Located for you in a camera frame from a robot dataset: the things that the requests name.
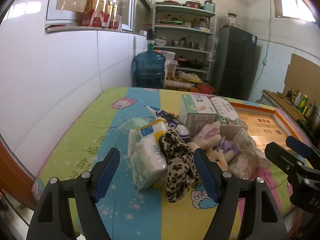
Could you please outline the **plush bunny purple dress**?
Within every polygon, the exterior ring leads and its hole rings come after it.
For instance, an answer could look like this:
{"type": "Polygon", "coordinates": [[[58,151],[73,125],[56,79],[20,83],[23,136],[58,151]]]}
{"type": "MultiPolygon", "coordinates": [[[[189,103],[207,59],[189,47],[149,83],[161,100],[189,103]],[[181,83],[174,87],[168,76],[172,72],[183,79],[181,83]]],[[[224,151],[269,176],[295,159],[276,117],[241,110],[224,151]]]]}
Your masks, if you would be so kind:
{"type": "Polygon", "coordinates": [[[228,163],[240,153],[240,150],[232,141],[222,137],[217,145],[205,150],[205,153],[208,159],[217,163],[221,170],[228,171],[228,163]]]}

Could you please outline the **leopard print cloth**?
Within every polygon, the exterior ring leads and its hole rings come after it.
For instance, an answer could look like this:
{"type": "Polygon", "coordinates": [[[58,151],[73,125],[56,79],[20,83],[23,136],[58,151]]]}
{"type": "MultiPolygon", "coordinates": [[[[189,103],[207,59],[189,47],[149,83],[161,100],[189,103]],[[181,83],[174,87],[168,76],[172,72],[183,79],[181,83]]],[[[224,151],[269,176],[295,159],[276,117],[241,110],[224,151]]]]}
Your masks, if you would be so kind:
{"type": "Polygon", "coordinates": [[[193,152],[178,131],[171,128],[159,139],[159,145],[167,161],[165,195],[170,203],[181,200],[191,186],[199,181],[199,173],[193,160],[193,152]]]}

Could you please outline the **white green wipes pack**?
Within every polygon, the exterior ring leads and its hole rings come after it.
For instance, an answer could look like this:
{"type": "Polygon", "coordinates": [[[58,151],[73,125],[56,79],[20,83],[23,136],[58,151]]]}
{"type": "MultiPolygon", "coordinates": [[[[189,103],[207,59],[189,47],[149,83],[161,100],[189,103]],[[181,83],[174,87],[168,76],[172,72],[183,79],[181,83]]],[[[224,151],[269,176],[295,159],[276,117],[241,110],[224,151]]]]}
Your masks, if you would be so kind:
{"type": "Polygon", "coordinates": [[[151,135],[136,143],[136,150],[130,158],[132,179],[138,191],[147,189],[159,181],[167,170],[167,161],[151,135]]]}

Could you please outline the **green item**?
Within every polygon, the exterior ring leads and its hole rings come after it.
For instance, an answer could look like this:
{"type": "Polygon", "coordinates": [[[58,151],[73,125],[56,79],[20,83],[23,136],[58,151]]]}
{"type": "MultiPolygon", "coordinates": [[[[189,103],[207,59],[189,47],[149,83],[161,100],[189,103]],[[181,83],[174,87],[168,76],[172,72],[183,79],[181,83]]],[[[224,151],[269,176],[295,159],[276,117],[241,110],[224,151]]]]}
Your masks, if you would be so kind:
{"type": "Polygon", "coordinates": [[[141,127],[149,124],[153,120],[154,120],[154,118],[152,118],[152,117],[130,118],[129,120],[127,120],[123,124],[121,124],[119,126],[119,129],[122,129],[122,130],[138,129],[138,128],[141,128],[141,127]]]}

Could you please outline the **yellow white tissue pack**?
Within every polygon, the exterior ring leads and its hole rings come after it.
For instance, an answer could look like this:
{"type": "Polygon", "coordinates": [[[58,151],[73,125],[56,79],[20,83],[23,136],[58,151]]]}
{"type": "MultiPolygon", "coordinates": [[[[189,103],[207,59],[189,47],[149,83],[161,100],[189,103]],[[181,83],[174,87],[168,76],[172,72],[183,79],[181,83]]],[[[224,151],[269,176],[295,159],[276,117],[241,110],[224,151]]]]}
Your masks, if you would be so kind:
{"type": "Polygon", "coordinates": [[[168,131],[168,128],[166,126],[165,119],[159,118],[141,128],[136,129],[136,131],[140,134],[141,138],[153,135],[155,139],[158,140],[168,131]]]}

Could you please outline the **clear bag pink contents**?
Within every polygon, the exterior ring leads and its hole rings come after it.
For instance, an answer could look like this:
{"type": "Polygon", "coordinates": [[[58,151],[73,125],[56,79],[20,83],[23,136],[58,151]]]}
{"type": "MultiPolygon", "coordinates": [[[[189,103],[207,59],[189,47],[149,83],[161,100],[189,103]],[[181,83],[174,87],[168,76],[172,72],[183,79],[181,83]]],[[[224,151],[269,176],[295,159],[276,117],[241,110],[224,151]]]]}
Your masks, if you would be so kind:
{"type": "Polygon", "coordinates": [[[258,160],[250,152],[244,151],[239,153],[228,164],[228,170],[237,178],[249,180],[251,175],[257,169],[258,160]]]}

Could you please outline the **plush bunny pink hat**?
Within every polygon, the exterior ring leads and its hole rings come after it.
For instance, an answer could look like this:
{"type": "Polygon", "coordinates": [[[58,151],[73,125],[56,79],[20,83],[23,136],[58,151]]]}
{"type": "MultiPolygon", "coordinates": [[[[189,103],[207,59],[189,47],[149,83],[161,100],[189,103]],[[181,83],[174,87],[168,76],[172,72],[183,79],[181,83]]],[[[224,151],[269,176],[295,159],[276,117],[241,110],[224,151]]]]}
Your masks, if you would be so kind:
{"type": "Polygon", "coordinates": [[[193,137],[191,142],[187,143],[191,151],[195,151],[198,148],[202,150],[209,150],[216,146],[221,141],[220,134],[221,123],[215,121],[212,124],[205,124],[201,131],[193,137]]]}

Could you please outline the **condiment bottles group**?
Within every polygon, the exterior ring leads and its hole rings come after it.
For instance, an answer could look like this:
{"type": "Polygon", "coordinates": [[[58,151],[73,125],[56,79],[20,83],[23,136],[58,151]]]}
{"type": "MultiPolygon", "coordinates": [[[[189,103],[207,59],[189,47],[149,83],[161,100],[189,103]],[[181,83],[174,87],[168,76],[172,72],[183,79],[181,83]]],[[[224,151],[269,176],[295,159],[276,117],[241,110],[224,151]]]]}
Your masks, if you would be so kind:
{"type": "Polygon", "coordinates": [[[285,98],[291,103],[305,118],[311,114],[315,105],[315,99],[310,100],[307,94],[302,94],[298,88],[295,90],[289,89],[285,98]]]}

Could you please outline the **wooden cutting board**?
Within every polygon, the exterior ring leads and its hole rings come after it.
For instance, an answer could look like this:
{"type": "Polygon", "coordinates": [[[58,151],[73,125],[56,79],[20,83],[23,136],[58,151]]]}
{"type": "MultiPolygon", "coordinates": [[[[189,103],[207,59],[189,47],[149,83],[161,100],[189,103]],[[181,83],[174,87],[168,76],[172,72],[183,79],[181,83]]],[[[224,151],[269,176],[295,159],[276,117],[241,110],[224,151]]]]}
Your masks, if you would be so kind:
{"type": "Polygon", "coordinates": [[[306,120],[302,113],[300,113],[289,101],[283,96],[279,96],[275,92],[262,90],[261,102],[265,105],[270,105],[281,109],[293,121],[306,120]]]}

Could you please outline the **floral tissue pack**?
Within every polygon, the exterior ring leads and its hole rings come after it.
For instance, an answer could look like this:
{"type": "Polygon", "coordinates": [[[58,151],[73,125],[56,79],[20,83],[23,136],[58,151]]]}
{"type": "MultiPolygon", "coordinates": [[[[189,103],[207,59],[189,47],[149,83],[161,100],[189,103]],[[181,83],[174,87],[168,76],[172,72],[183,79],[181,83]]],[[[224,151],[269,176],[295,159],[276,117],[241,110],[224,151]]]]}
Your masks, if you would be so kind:
{"type": "Polygon", "coordinates": [[[246,123],[240,118],[235,108],[226,100],[220,97],[211,97],[210,102],[216,110],[216,121],[219,121],[220,133],[227,140],[233,140],[234,136],[241,130],[248,130],[246,123]]]}

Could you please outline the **green white mask box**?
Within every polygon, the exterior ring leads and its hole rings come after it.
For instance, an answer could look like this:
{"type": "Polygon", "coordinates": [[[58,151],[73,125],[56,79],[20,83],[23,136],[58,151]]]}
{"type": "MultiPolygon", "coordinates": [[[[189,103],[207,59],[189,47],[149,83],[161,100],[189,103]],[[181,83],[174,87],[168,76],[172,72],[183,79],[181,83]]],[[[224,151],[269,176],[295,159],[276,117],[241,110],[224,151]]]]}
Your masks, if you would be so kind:
{"type": "Polygon", "coordinates": [[[217,112],[208,97],[202,95],[181,95],[180,121],[193,137],[206,124],[215,121],[217,112]]]}

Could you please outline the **glass jar on fridge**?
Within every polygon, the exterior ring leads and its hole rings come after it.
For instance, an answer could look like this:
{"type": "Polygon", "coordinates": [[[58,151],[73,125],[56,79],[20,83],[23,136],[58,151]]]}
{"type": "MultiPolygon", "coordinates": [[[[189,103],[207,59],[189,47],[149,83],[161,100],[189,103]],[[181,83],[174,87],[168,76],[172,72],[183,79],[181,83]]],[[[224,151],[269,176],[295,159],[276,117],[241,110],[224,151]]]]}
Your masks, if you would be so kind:
{"type": "Polygon", "coordinates": [[[226,26],[227,27],[235,27],[236,26],[236,18],[237,18],[236,14],[229,12],[226,26]]]}

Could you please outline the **metal kitchen shelf rack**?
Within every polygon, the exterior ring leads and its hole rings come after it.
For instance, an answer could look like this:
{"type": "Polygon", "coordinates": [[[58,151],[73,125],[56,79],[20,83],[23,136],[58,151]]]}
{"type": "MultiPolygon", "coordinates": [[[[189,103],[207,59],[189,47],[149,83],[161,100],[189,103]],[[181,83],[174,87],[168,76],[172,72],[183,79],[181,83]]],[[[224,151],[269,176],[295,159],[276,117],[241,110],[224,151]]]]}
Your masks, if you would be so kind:
{"type": "Polygon", "coordinates": [[[164,0],[153,7],[155,48],[174,54],[178,72],[195,74],[202,81],[209,81],[212,72],[216,25],[216,4],[212,0],[164,0]]]}

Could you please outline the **blue water jug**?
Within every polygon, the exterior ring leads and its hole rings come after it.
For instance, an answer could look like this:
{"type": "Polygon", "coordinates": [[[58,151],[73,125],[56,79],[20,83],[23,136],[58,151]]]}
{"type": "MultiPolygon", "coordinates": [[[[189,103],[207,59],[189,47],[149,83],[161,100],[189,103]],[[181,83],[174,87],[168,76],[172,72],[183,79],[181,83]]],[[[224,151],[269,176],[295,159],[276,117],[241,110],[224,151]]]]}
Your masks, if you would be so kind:
{"type": "Polygon", "coordinates": [[[166,58],[154,50],[155,31],[149,29],[146,35],[147,51],[134,58],[135,85],[140,88],[162,89],[165,77],[166,58]]]}

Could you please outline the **oil bottles on sill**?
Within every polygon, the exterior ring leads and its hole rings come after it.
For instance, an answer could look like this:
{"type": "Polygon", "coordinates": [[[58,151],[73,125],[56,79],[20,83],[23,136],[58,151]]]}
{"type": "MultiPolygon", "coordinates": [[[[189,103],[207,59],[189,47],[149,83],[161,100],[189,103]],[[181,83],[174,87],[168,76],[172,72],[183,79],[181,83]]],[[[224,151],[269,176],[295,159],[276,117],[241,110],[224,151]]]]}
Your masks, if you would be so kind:
{"type": "Polygon", "coordinates": [[[82,26],[118,29],[117,0],[86,0],[82,26]]]}

